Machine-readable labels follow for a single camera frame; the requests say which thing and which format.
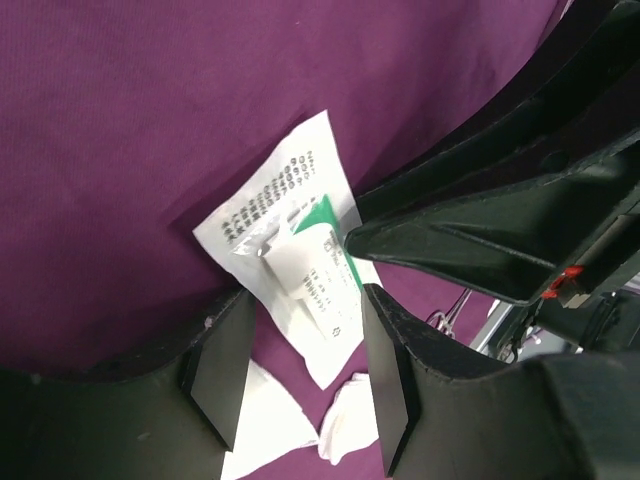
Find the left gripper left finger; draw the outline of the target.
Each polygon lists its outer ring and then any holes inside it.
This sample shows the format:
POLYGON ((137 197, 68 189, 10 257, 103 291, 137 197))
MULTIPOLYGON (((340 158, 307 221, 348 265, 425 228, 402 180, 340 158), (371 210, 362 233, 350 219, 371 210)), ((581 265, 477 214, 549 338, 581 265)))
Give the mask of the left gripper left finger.
POLYGON ((1 373, 5 479, 217 479, 235 444, 255 333, 240 289, 88 371, 1 373))

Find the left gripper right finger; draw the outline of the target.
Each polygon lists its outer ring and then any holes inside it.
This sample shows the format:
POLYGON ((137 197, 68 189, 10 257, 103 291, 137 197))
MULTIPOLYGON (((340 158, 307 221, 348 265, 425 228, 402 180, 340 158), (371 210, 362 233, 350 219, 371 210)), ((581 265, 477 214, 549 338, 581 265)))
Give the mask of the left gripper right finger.
POLYGON ((448 338, 376 284, 362 299, 388 477, 638 477, 637 353, 505 364, 448 338))

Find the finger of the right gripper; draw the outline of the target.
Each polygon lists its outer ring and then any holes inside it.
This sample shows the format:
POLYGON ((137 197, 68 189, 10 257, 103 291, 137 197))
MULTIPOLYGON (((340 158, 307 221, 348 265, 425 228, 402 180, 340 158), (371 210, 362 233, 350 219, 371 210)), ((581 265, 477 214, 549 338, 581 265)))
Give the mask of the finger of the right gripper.
POLYGON ((462 125, 357 200, 368 222, 555 133, 639 57, 636 1, 575 1, 525 66, 462 125))
POLYGON ((615 288, 639 268, 639 133, 542 142, 454 182, 375 197, 346 238, 358 258, 517 304, 615 288))

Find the white green sterile pouch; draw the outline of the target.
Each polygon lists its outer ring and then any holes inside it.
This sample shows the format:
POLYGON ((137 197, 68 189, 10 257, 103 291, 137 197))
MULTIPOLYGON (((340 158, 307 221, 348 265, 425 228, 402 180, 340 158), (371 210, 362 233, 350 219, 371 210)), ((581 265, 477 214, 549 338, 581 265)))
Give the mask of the white green sterile pouch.
POLYGON ((249 290, 326 389, 363 340, 361 290, 374 264, 346 250, 361 218, 330 118, 294 128, 235 194, 193 230, 249 290))

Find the steel hemostat bottom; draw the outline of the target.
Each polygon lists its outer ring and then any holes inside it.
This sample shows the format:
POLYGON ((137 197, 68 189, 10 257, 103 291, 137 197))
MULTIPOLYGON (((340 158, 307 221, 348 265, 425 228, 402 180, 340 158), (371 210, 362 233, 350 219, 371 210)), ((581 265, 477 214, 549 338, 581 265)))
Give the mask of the steel hemostat bottom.
POLYGON ((455 338, 454 325, 471 294, 471 289, 464 289, 453 306, 447 312, 443 312, 442 310, 434 311, 427 318, 426 322, 448 337, 455 338))

